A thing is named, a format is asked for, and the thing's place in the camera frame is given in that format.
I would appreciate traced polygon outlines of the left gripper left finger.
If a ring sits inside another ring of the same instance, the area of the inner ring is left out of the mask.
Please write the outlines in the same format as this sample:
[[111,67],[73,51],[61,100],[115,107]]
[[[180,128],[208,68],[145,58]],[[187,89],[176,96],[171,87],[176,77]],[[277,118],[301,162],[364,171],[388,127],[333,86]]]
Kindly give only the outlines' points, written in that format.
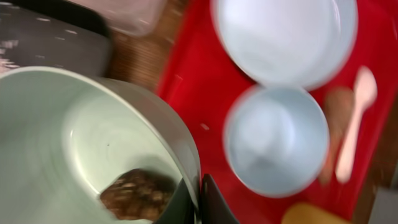
[[182,179],[165,210],[154,224],[194,224],[195,209],[185,181]]

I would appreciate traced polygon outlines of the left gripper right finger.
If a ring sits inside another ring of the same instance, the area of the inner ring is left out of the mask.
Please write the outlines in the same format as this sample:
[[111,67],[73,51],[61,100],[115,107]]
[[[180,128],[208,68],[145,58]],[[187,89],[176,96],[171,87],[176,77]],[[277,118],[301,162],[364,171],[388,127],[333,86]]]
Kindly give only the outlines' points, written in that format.
[[239,224],[210,174],[202,178],[200,210],[202,224]]

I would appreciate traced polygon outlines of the light blue bowl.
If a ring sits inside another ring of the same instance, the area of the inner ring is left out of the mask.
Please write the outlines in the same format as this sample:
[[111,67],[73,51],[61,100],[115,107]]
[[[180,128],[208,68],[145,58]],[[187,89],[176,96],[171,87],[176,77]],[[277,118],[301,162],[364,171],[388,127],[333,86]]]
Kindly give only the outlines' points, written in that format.
[[307,188],[320,174],[330,142],[325,115],[302,88],[254,86],[228,111],[224,154],[251,191],[283,198]]

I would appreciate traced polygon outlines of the mint green bowl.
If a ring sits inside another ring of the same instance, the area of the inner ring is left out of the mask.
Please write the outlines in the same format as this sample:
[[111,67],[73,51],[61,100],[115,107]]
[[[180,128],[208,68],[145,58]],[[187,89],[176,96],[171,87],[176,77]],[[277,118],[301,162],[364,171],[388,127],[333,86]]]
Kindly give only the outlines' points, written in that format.
[[116,223],[100,193],[133,169],[183,179],[200,158],[180,116],[132,83],[50,67],[1,75],[1,223]]

